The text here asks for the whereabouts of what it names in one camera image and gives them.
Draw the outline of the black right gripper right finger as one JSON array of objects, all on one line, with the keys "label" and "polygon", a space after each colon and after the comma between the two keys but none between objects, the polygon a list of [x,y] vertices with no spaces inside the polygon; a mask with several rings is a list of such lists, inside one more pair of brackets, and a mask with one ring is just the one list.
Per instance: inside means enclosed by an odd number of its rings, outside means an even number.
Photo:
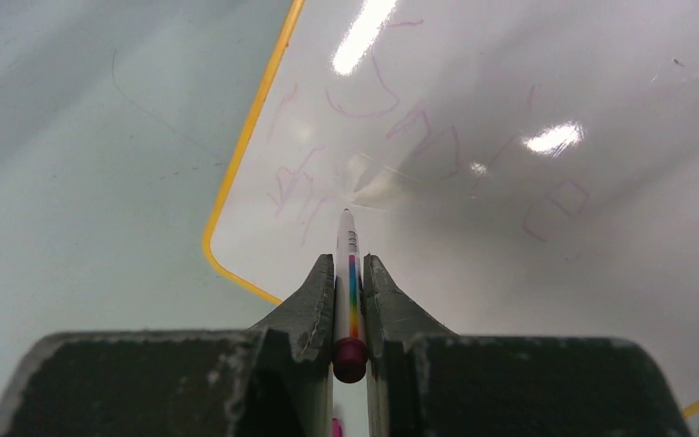
[{"label": "black right gripper right finger", "polygon": [[687,436],[652,357],[615,337],[446,328],[364,259],[373,436]]}]

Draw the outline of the yellow framed whiteboard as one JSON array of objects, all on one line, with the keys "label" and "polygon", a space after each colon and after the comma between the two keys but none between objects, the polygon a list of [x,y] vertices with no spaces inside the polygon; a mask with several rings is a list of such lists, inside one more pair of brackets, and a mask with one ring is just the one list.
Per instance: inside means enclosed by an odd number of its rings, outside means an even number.
[{"label": "yellow framed whiteboard", "polygon": [[287,298],[349,209],[449,328],[634,340],[699,412],[699,1],[296,1],[203,238]]}]

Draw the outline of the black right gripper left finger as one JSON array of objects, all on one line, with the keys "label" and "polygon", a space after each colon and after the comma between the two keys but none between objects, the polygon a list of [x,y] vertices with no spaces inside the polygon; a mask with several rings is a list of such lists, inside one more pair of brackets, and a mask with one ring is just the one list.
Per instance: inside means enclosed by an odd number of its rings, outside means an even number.
[{"label": "black right gripper left finger", "polygon": [[0,398],[0,436],[329,436],[334,261],[242,330],[66,331]]}]

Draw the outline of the magenta marker cap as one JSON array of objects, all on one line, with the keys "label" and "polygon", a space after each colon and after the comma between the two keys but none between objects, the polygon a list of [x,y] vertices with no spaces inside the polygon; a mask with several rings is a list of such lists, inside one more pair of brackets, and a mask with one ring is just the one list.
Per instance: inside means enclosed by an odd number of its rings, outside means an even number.
[{"label": "magenta marker cap", "polygon": [[331,436],[332,437],[343,437],[343,427],[341,420],[338,418],[333,418],[331,423]]}]

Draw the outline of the white marker pen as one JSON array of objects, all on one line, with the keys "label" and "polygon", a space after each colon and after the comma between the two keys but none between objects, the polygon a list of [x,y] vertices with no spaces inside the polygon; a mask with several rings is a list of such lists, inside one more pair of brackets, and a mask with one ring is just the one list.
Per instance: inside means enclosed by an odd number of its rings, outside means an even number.
[{"label": "white marker pen", "polygon": [[351,384],[366,373],[369,350],[362,314],[362,271],[358,233],[348,209],[339,216],[334,261],[334,319],[332,364],[334,376]]}]

